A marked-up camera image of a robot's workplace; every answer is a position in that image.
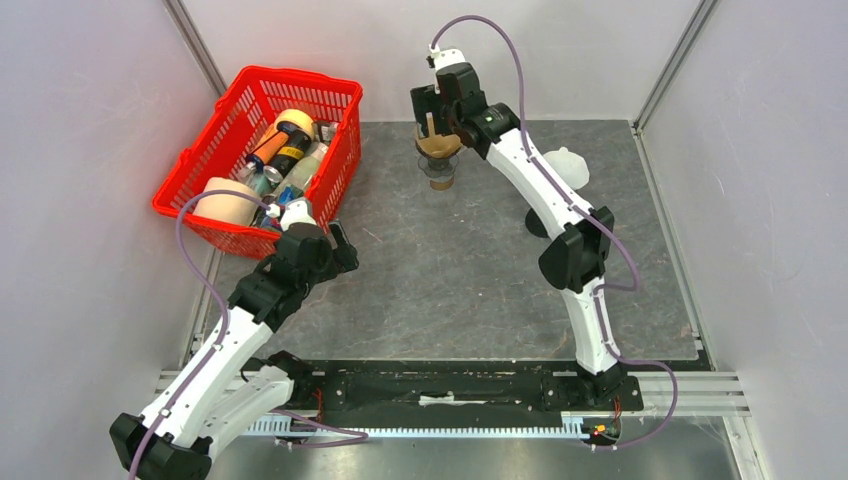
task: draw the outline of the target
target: yellow label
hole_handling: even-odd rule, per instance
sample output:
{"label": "yellow label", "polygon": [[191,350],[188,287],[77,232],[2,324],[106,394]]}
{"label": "yellow label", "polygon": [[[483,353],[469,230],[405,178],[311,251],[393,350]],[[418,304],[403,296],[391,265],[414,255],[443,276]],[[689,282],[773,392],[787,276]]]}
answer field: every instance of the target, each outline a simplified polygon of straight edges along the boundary
{"label": "yellow label", "polygon": [[278,155],[288,155],[292,158],[300,160],[303,158],[303,150],[296,147],[283,147],[278,152]]}

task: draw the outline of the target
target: white panel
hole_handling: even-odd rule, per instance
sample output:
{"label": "white panel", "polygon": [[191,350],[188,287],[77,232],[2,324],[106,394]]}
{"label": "white panel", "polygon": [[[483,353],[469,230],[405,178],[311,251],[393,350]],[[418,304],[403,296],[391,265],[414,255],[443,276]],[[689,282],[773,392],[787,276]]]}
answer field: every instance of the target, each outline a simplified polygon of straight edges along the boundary
{"label": "white panel", "polygon": [[[636,116],[698,0],[393,1],[186,0],[226,81],[259,64],[350,78],[365,89],[366,120],[411,120],[409,89],[432,82],[424,57],[447,21],[498,22],[517,44],[530,118]],[[462,49],[490,102],[517,111],[509,51],[481,23],[440,42]]]}
{"label": "white panel", "polygon": [[710,346],[780,479],[844,477],[846,18],[721,2],[647,131]]}
{"label": "white panel", "polygon": [[0,45],[0,478],[121,478],[199,293],[150,200],[214,95],[155,0],[6,2]]}

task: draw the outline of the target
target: wire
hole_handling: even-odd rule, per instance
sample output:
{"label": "wire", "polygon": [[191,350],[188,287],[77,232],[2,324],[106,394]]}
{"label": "wire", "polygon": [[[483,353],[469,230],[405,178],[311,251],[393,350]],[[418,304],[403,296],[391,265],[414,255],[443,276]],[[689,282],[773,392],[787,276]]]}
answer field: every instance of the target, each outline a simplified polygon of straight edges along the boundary
{"label": "wire", "polygon": [[278,415],[285,415],[287,417],[291,417],[298,422],[305,423],[307,425],[311,425],[315,428],[320,428],[321,430],[326,430],[328,432],[339,433],[342,435],[351,435],[356,438],[348,438],[345,440],[338,440],[335,442],[326,442],[326,443],[289,443],[292,448],[330,448],[330,447],[341,447],[344,445],[356,445],[357,443],[362,443],[368,440],[368,434],[365,432],[357,432],[356,430],[347,430],[344,428],[331,427],[329,425],[324,425],[323,423],[318,423],[315,420],[310,420],[306,417],[301,417],[296,413],[289,412],[288,410],[280,410],[274,409],[271,410],[271,413],[276,413]]}
{"label": "wire", "polygon": [[[183,257],[183,261],[185,261],[186,266],[188,266],[188,269],[191,270],[191,273],[193,273],[194,276],[197,277],[197,279],[200,280],[200,282],[203,283],[203,285],[209,289],[209,293],[212,294],[212,297],[218,303],[218,308],[221,309],[221,328],[220,330],[218,330],[218,335],[215,337],[215,345],[221,345],[221,343],[224,341],[224,337],[227,335],[227,331],[230,326],[230,316],[229,311],[227,310],[227,303],[224,301],[224,298],[221,296],[218,290],[215,289],[215,286],[212,285],[212,282],[210,282],[209,279],[206,278],[206,276],[200,272],[200,269],[197,268],[197,265],[195,265],[194,262],[191,261],[191,257],[186,251],[185,242],[183,241],[182,230],[183,219],[185,218],[186,214],[191,209],[191,207],[201,199],[212,195],[233,195],[236,197],[244,198],[246,200],[250,200],[251,202],[259,205],[260,207],[266,210],[269,207],[268,205],[265,205],[259,200],[241,192],[234,192],[232,190],[210,190],[208,192],[203,192],[199,195],[192,197],[191,200],[189,200],[188,202],[186,202],[185,205],[183,205],[183,208],[180,209],[180,213],[177,215],[177,247],[179,247],[180,254]],[[195,378],[197,378],[197,375],[199,375],[201,370],[203,370],[203,367],[205,367],[206,364],[209,363],[209,360],[212,359],[212,356],[215,355],[216,351],[217,350],[214,348],[210,348],[209,350],[207,350],[206,354],[203,355],[203,358],[200,359],[197,365],[191,370],[191,372],[189,372],[188,376],[186,376],[186,379],[177,387],[176,390],[174,390],[174,394],[171,395],[171,398],[167,402],[165,402],[165,405],[163,406],[162,410],[160,410],[160,413],[153,420],[153,423],[150,424],[150,427],[147,428],[147,431],[144,433],[144,436],[141,438],[141,442],[139,442],[138,447],[136,448],[135,453],[133,454],[132,463],[130,464],[129,468],[129,475],[127,476],[128,480],[135,480],[138,474],[138,467],[139,465],[141,465],[141,457],[144,454],[144,450],[147,449],[147,445],[150,443],[150,439],[153,438],[153,434],[159,428],[159,425],[161,425],[162,421],[165,420],[165,417],[162,416],[161,412],[163,410],[171,410],[173,408],[173,406],[177,403],[177,400],[179,400],[180,395],[182,395],[183,392],[191,384],[191,382],[194,381]]]}
{"label": "wire", "polygon": [[624,357],[621,356],[621,354],[619,354],[617,351],[615,351],[615,349],[612,348],[612,345],[611,345],[612,342],[609,338],[609,332],[607,332],[607,327],[606,327],[606,323],[605,323],[606,319],[604,318],[603,306],[601,305],[601,293],[602,293],[603,290],[606,290],[606,289],[620,290],[620,291],[625,291],[625,292],[635,292],[635,291],[637,291],[639,289],[640,284],[641,284],[641,279],[639,278],[639,270],[636,268],[636,262],[633,260],[633,257],[630,256],[630,252],[627,251],[627,248],[624,246],[624,244],[621,242],[621,240],[619,240],[618,237],[616,237],[607,227],[605,227],[596,218],[591,216],[588,212],[584,211],[579,206],[575,205],[574,200],[572,200],[571,197],[568,196],[568,194],[565,192],[565,190],[563,190],[562,187],[560,187],[560,185],[554,180],[554,178],[551,176],[550,172],[548,172],[548,170],[546,168],[542,167],[542,164],[539,163],[539,160],[536,159],[536,157],[533,155],[533,151],[530,149],[529,135],[527,133],[526,116],[524,115],[524,72],[521,70],[521,61],[518,58],[518,52],[515,49],[515,44],[512,43],[512,40],[509,38],[509,35],[507,35],[507,33],[498,24],[496,24],[492,20],[489,20],[486,17],[480,16],[480,15],[463,15],[463,16],[457,17],[457,18],[451,20],[450,22],[446,23],[445,26],[443,26],[438,31],[438,33],[436,33],[436,35],[433,37],[433,41],[430,42],[430,48],[431,49],[436,48],[436,43],[438,43],[439,39],[442,37],[442,35],[450,27],[456,25],[457,23],[468,21],[468,20],[482,22],[482,23],[485,23],[486,25],[492,27],[493,29],[495,29],[495,31],[497,31],[500,34],[500,36],[504,39],[504,42],[506,42],[506,45],[509,48],[510,53],[512,54],[512,59],[515,61],[515,70],[518,74],[518,117],[519,117],[519,120],[520,120],[521,143],[524,145],[524,151],[528,155],[528,160],[533,164],[533,166],[536,167],[537,170],[539,170],[539,172],[545,177],[545,179],[548,181],[548,183],[551,184],[551,186],[554,188],[554,190],[557,191],[557,193],[560,195],[560,197],[562,197],[562,199],[569,206],[569,208],[571,208],[573,211],[577,212],[580,216],[585,218],[589,223],[591,223],[595,228],[600,230],[601,233],[603,233],[607,238],[610,239],[610,241],[615,245],[615,247],[618,249],[618,251],[621,252],[621,256],[624,257],[624,261],[627,263],[627,267],[630,269],[630,273],[633,276],[633,284],[632,285],[617,285],[617,284],[612,284],[612,283],[602,283],[602,284],[598,285],[597,287],[595,287],[592,290],[592,297],[594,298],[595,311],[597,312],[598,323],[600,324],[600,328],[601,328],[601,336],[603,337],[604,346],[606,347],[607,352],[609,352],[609,354],[612,355],[612,357],[615,358],[617,361],[619,361],[623,364],[626,364],[626,365],[633,365],[633,366],[648,365],[648,366],[661,368],[662,370],[665,370],[666,373],[668,373],[668,376],[671,379],[671,389],[672,389],[671,405],[668,408],[668,413],[666,414],[666,416],[663,418],[662,422],[659,424],[659,426],[657,426],[656,429],[654,429],[653,431],[651,431],[650,433],[647,433],[646,435],[644,435],[642,437],[636,438],[634,440],[630,440],[630,441],[622,443],[620,445],[616,445],[616,446],[612,446],[612,447],[599,447],[599,448],[609,451],[609,450],[616,450],[616,449],[619,449],[619,448],[625,448],[625,447],[629,447],[629,446],[633,446],[633,445],[638,445],[638,444],[644,442],[645,440],[648,440],[649,438],[653,437],[657,433],[661,432],[663,429],[665,429],[666,426],[668,426],[668,423],[671,421],[672,415],[674,415],[674,410],[677,408],[677,398],[678,398],[679,392],[678,392],[678,387],[677,387],[677,376],[674,374],[674,371],[671,368],[669,368],[668,365],[666,365],[662,362],[654,361],[654,360],[632,360],[632,359],[629,359],[629,358],[624,358]]}

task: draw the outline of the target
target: cable connector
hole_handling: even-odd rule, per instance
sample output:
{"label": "cable connector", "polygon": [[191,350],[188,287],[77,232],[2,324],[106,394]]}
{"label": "cable connector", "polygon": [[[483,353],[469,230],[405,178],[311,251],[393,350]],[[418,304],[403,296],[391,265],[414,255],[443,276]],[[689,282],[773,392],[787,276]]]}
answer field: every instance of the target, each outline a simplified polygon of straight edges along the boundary
{"label": "cable connector", "polygon": [[265,211],[265,214],[271,218],[280,218],[283,216],[283,210],[276,203],[272,203],[268,205],[268,210]]}

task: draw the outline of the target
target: gray floor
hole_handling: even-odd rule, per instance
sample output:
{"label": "gray floor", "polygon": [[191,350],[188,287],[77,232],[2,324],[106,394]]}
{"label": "gray floor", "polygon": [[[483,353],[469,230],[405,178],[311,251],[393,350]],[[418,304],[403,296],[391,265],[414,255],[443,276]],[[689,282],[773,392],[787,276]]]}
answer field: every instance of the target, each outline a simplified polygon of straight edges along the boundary
{"label": "gray floor", "polygon": [[[624,439],[644,435],[655,420],[624,419]],[[675,418],[639,447],[592,453],[573,440],[380,440],[288,452],[272,438],[236,439],[215,461],[210,480],[626,479],[740,478],[720,418]]]}
{"label": "gray floor", "polygon": [[[644,279],[637,294],[612,292],[618,345],[635,358],[691,359],[689,319],[624,121],[529,122],[536,146],[566,145],[589,164],[579,193],[616,216],[615,232]],[[565,305],[537,266],[547,241],[523,226],[527,204],[473,152],[456,183],[429,188],[417,168],[411,123],[362,125],[362,163],[339,218],[361,267],[320,285],[258,356],[281,349],[303,358],[573,359]],[[216,285],[229,294],[255,261],[227,256]],[[628,281],[618,252],[607,279]],[[219,316],[212,306],[208,328]]]}

